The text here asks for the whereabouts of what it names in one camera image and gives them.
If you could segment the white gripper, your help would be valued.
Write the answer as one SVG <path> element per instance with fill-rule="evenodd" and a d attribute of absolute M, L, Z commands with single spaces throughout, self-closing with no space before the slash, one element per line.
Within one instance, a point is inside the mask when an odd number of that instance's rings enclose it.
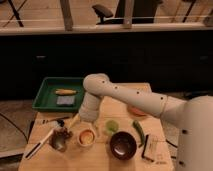
<path fill-rule="evenodd" d="M 70 130 L 78 121 L 80 121 L 81 118 L 85 122 L 93 122 L 93 127 L 96 131 L 96 134 L 100 135 L 99 127 L 96 122 L 99 117 L 99 108 L 100 103 L 84 101 L 79 109 L 78 114 L 73 117 L 67 129 Z"/>

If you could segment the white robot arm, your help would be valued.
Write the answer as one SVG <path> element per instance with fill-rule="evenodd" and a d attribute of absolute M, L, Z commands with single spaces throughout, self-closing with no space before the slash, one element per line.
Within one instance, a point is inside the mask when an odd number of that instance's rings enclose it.
<path fill-rule="evenodd" d="M 86 122 L 99 118 L 105 96 L 134 106 L 178 128 L 176 171 L 213 171 L 213 96 L 182 100 L 112 83 L 104 73 L 83 79 L 85 95 L 77 116 Z"/>

